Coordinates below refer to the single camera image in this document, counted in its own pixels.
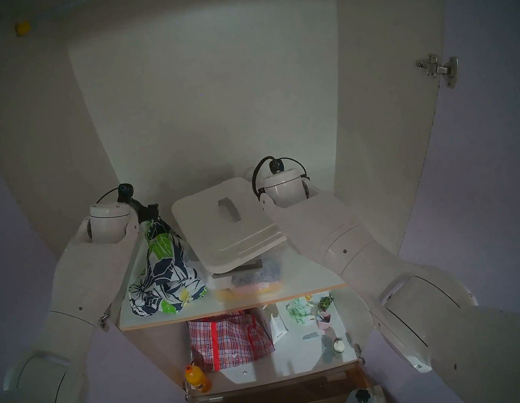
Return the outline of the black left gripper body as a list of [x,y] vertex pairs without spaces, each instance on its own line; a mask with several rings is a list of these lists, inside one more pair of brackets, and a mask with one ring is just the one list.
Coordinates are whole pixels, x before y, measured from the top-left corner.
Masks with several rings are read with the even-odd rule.
[[151,222],[155,221],[152,204],[151,205],[142,205],[142,203],[140,203],[137,200],[132,200],[131,202],[132,202],[132,207],[137,214],[139,224],[141,224],[143,222],[148,222],[148,221],[151,221]]

